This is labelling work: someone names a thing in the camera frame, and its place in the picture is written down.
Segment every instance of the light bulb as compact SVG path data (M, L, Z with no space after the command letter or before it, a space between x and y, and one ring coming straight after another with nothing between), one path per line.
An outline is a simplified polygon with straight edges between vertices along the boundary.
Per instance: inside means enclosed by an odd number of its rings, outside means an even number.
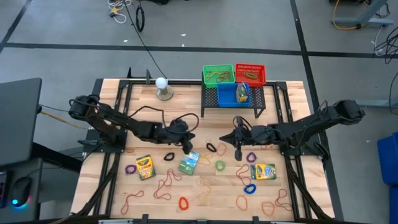
M167 79L162 77L157 78L155 84L157 88L164 89L167 86Z

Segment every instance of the gray floor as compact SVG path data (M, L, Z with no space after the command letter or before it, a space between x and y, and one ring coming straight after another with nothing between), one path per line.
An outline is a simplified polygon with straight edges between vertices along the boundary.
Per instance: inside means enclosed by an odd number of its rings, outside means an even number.
M0 39L24 3L24 0L0 0ZM333 5L327 0L296 0L296 3L308 51L372 53L371 41L377 27L349 32L336 30L330 24ZM151 2L142 5L146 12L142 38L150 46L300 50L289 0L172 0L166 6ZM338 15L355 15L363 9L363 5L342 4ZM106 1L33 0L8 42L140 46L129 22L115 23L106 16L107 10ZM390 17L398 24L398 4L392 1L390 10ZM379 41L395 27L385 28ZM310 101L301 56L152 54L169 78L200 78L201 67L208 64L263 63L269 80L304 81ZM384 65L379 58L310 57L310 64L319 100L329 103L340 99L387 99L389 84L397 69L395 61ZM68 109L68 100L90 93L96 78L125 77L128 67L132 67L135 76L143 76L147 68L153 77L160 76L144 51L6 47L0 53L0 82L40 77L43 79L40 102ZM71 121L66 114L52 113ZM359 124L335 126L327 135L345 220L384 224L389 223L389 192L381 180L376 143L396 131L398 122L388 110L368 108L366 113ZM46 116L37 118L35 141L54 150L78 147L76 140L84 137L85 131ZM40 201L55 200L43 204L41 218L66 215L78 176L65 170L45 170L43 178ZM56 181L63 181L62 194L56 188Z

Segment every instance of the black floor line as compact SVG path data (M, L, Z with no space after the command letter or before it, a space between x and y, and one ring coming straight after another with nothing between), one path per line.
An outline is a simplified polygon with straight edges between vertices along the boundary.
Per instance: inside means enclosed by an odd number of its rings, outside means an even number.
M308 81L308 86L310 89L312 106L313 106L313 110L316 111L318 109L318 107L320 106L320 104L319 104L317 89L315 87L315 80L314 80L313 74L312 74L309 54L307 52L307 47L305 45L305 40L304 40L304 34L303 34L303 30L302 30L301 23L300 23L299 11L297 10L297 5L296 5L295 0L290 0L290 6L291 6L292 12L293 12L298 42L300 44L301 53L302 53L303 62L304 62L304 69L305 69L305 73L307 75L307 81ZM319 137L320 137L321 144L324 145L329 150L329 144L328 144L328 138L326 136L326 132L322 131L319 134ZM328 161L323 164L323 167L326 171L326 177L328 180L328 187L329 187L329 191L330 191L330 197L331 197L335 217L337 220L343 221L344 220L343 209L341 207L340 196L339 196L338 189L337 189L337 183L336 183L336 179L335 179L335 171L333 168L332 159L329 158Z
M30 43L3 43L4 48L21 49L68 49L68 50L127 50L145 51L143 46L125 45L82 45L82 44L30 44ZM151 52L206 52L206 53L241 53L241 54L269 54L269 55L293 55L302 56L300 50L272 50L272 49L245 49L225 47L161 47L147 46ZM344 53L344 52L314 52L308 51L309 57L342 57L342 58L384 58L368 53Z
M21 21L22 16L24 16L26 9L30 6L30 4L32 3L32 0L26 0L24 6L22 7L22 9L19 11L18 16L15 18L14 22L11 24L10 28L8 28L7 30L7 34L4 36L3 40L1 41L1 43L4 44L8 42L8 40L10 39L12 33L15 31L16 27L18 26L19 21Z

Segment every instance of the blue bin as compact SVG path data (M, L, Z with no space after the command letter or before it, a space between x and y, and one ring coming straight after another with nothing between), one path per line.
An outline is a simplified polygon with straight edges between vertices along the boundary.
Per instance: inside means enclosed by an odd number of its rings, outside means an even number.
M389 185L398 185L398 133L378 140L381 174L383 181Z
M390 189L390 224L398 224L398 187Z
M248 90L248 100L244 103L238 103L236 101L236 89L238 87L238 83L225 83L217 85L217 99L218 105L220 107L226 108L236 108L236 107L247 107L251 103L250 99L250 88L247 83L243 83L246 89Z

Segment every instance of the wooden tabletop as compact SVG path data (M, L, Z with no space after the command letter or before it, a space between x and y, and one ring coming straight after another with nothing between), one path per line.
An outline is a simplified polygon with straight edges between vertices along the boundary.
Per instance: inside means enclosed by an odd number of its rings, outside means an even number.
M102 103L114 105L118 83L118 79L103 80L100 94ZM287 86L294 120L308 116L310 109L303 82L287 82ZM144 105L161 108L165 110L167 124L185 113L200 115L200 85L172 85L172 88L174 90L173 98L169 101L160 101L155 95L157 91L155 85L133 85L128 114L133 113ZM232 145L227 144L227 150L223 156L215 153L210 154L209 150L205 148L208 141L217 146L221 142L218 138L234 129L232 119L236 115L246 118L252 125L277 123L272 88L265 86L264 94L267 109L258 119L254 119L253 110L250 109L207 108L205 110L205 117L200 119L199 127L193 132L196 137L192 139L192 151L199 152L201 155L209 154L211 158L210 162L201 158L199 160L200 164L196 166L193 175L178 171L178 165L183 156L183 151L180 147L142 142L132 132L128 132L126 151L122 154L119 164L111 217L141 218L142 214L149 214L150 219L252 220L253 216L258 216L260 220L294 220L293 213L282 207L275 207L272 215L266 215L263 210L271 214L273 206L269 203L264 204L263 209L261 206L263 202L274 203L280 189L287 190L288 196L280 199L279 202L291 203L285 161L279 153L278 146L272 145L262 149L260 146L243 146L244 160L241 162L235 160ZM279 95L282 108L284 108L283 95L281 93ZM142 110L134 118L161 121L161 114L156 111ZM189 116L185 117L184 121L188 123L190 128L194 127L196 123L196 119ZM163 157L168 152L175 153L175 159L170 162L163 160ZM252 183L257 185L257 190L252 195L244 193L244 185L236 177L236 171L243 164L247 164L245 157L249 152L256 153L258 158L256 163L275 164L277 170L276 180L253 180ZM147 154L150 154L154 161L155 177L140 180L137 173L125 175L124 168L127 165L135 164L138 157ZM102 153L92 153L84 162L80 171L75 198L73 199L72 212L79 211L96 190L103 157L104 154ZM301 158L308 191L323 211L334 217L321 160L316 156L302 156ZM226 169L224 171L216 171L215 162L217 160L225 161ZM109 166L112 164L111 161L113 161L113 157L110 159ZM171 186L163 187L159 191L158 195L169 193L171 195L170 200L156 199L153 194L158 188L158 181L166 179L168 169L173 169L177 175L182 176L182 179L180 181L173 179ZM242 174L242 176L248 177L249 175L249 172ZM130 197L128 200L129 210L125 215L122 215L121 209L126 202L127 195L136 194L140 190L144 191L144 196L140 198ZM297 188L296 191L300 216L304 217L302 197ZM103 198L106 199L107 194L108 188L104 191L105 197ZM247 198L248 209L245 211L239 209L236 205L239 195ZM189 201L189 209L185 211L178 209L180 197L185 197ZM105 199L102 201L100 213L104 213ZM246 208L245 200L242 197L238 199L238 205Z

